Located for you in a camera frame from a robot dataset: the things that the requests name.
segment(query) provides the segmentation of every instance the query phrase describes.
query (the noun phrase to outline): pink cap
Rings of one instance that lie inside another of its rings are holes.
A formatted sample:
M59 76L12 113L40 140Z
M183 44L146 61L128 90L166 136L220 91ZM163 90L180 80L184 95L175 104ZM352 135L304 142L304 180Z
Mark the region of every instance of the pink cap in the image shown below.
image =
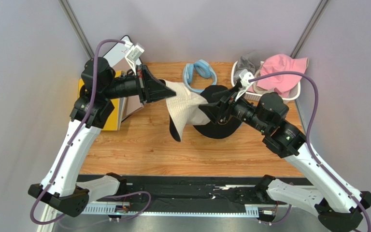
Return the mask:
M261 76L281 72L281 71L296 71L304 73L307 68L308 58L293 59L284 54L278 54L268 58L261 70ZM301 76L284 74L272 76L266 79L259 80L257 86L263 89L275 89L276 92L288 97L289 91L296 86L300 81Z

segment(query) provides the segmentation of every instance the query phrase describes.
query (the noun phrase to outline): beige hat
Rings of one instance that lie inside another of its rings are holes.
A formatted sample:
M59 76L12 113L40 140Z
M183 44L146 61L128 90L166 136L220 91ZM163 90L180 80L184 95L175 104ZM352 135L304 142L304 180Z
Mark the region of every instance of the beige hat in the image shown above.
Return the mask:
M167 108L170 114L170 133L180 142L186 124L206 125L210 119L199 109L200 104L207 100L197 93L191 92L182 82L166 81L166 86L176 92L175 97L167 98Z

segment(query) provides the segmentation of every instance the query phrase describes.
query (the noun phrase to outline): robotic arm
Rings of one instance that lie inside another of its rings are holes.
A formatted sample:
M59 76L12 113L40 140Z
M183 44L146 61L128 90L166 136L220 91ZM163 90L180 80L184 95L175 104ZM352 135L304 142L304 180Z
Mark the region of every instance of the robotic arm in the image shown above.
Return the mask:
M256 195L265 203L269 200L282 201L304 209L318 217L331 231L356 229L363 219L361 209L321 166L324 165L346 186L365 209L371 206L371 193L360 192L347 183L313 149L320 161L320 164L317 163L308 149L306 136L285 120L288 106L277 93L262 95L257 106L241 98L250 87L248 80L252 77L250 72L243 71L235 87L214 94L220 99L218 102L200 105L199 108L213 123L225 124L233 116L261 132L266 147L300 170L318 189L304 190L266 175L256 185Z
M139 56L140 52L135 50L138 45L132 47L128 56ZM120 195L126 192L127 180L123 177L108 173L104 177L88 182L77 183L77 176L87 156L88 150L99 135L108 116L114 109L111 99L139 95L140 101L144 104L156 102L168 97L175 96L175 92L157 80L148 70L147 65L139 65L133 68L133 75L122 74L115 78L115 71L110 67L104 58L98 58L97 88L94 105L90 112L87 112L90 104L90 97L93 91L94 60L85 64L85 70L81 74L84 81L83 91L74 104L71 112L71 121L61 149L53 163L50 171L40 184L31 185L29 195L38 198L47 185L51 185L48 191L42 196L41 201L51 207L72 217L82 213L88 203L110 195ZM71 145L68 145L70 136L78 129L86 114L89 118L79 130ZM62 161L62 165L52 183L54 170L56 169L62 152L66 148L68 153Z

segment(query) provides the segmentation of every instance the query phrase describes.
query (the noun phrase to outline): yellow book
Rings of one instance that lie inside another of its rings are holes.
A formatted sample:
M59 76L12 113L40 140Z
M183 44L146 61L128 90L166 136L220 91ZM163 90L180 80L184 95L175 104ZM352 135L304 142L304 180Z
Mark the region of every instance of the yellow book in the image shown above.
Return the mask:
M120 76L121 71L116 71L115 76L118 77ZM82 79L80 79L78 83L78 92L77 92L77 97L79 97L80 89L84 85L84 82ZM104 128L102 129L103 131L117 131L119 129L118 126L118 108L120 105L120 99L112 99L111 102L114 105L114 110L111 112L110 116L108 116L107 122L105 122Z

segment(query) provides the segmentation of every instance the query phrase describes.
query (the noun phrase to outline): pink hat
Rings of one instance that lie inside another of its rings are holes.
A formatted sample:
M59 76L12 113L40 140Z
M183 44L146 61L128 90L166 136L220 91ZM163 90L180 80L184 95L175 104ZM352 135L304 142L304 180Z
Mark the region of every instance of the pink hat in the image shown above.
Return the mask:
M278 54L268 58L261 67L261 76L281 72L281 71L296 71L304 73L308 65L308 58L293 59L284 54ZM284 74L272 76L266 79L259 80L257 87L269 90L273 89L279 93L286 93L296 86L300 81L301 76Z

